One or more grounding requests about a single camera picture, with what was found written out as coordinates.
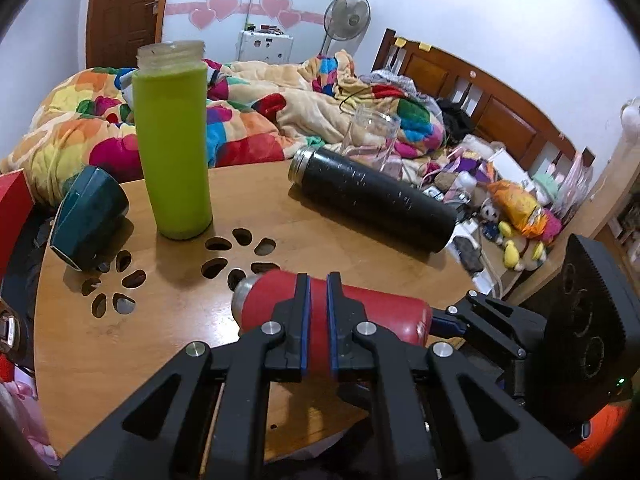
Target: wooden headboard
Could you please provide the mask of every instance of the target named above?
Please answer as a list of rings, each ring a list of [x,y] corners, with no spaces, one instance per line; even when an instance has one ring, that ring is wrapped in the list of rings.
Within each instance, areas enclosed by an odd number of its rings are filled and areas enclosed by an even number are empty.
[[[476,125],[476,135],[489,142],[503,142],[524,170],[532,167],[549,143],[557,150],[556,163],[563,156],[573,160],[574,146],[545,114],[478,67],[434,46],[398,38],[388,28],[373,70],[389,66],[413,79],[420,92],[460,103]],[[583,165],[590,166],[593,159],[593,154],[584,150]]]

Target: pink heart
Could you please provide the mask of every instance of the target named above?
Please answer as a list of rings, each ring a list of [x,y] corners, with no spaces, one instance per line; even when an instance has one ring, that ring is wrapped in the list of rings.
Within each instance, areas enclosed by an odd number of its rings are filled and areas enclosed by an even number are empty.
[[[215,20],[216,16],[217,14],[215,10],[196,9],[189,13],[189,21],[193,23],[196,28],[202,30],[209,25],[209,23]]]
[[[295,10],[281,10],[278,12],[278,21],[285,29],[293,27],[302,19],[302,14]]]
[[[242,0],[207,0],[207,7],[216,11],[219,22],[236,12],[241,4]]]
[[[281,10],[289,10],[291,0],[260,0],[260,6],[270,18],[275,18]]]

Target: black bag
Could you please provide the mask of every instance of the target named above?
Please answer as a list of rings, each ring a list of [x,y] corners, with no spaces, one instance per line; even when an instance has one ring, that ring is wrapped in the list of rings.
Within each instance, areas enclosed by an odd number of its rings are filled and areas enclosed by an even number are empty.
[[[459,144],[466,134],[472,134],[476,130],[471,117],[460,108],[459,103],[452,103],[444,97],[437,99],[436,102],[442,110],[442,121],[447,131],[447,146]]]

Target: wooden table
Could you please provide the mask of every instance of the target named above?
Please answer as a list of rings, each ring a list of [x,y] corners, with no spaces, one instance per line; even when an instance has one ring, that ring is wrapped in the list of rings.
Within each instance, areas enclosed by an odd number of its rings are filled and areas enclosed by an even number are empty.
[[[112,248],[112,255],[118,248],[129,251],[131,262],[124,272],[112,263],[105,274],[83,274],[47,250],[36,301],[36,380],[58,452],[71,449],[187,343],[202,340],[217,346],[238,338],[230,312],[230,270],[250,274],[254,262],[318,278],[339,270],[345,284],[424,298],[440,308],[472,288],[447,251],[427,255],[315,206],[290,189],[288,166],[274,162],[210,170],[214,223],[186,242],[157,234],[144,181],[124,184],[129,222]],[[248,229],[252,242],[238,244],[235,228]],[[205,242],[213,236],[231,241],[232,248],[208,250]],[[262,238],[276,242],[268,256],[254,253]],[[207,279],[202,266],[214,258],[228,264]],[[146,274],[144,283],[125,288],[123,278],[139,269]],[[101,281],[94,291],[91,278]],[[100,293],[107,304],[97,318],[92,304]],[[135,309],[118,313],[114,294],[135,300]],[[272,384],[265,457],[317,442],[364,416],[334,391],[328,380]]]

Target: teal cup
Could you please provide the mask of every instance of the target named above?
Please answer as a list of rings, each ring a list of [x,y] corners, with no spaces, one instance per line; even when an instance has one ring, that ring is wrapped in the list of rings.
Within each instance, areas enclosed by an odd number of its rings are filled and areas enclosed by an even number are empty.
[[[75,270],[94,270],[127,211],[120,184],[101,168],[86,166],[60,204],[49,246]]]

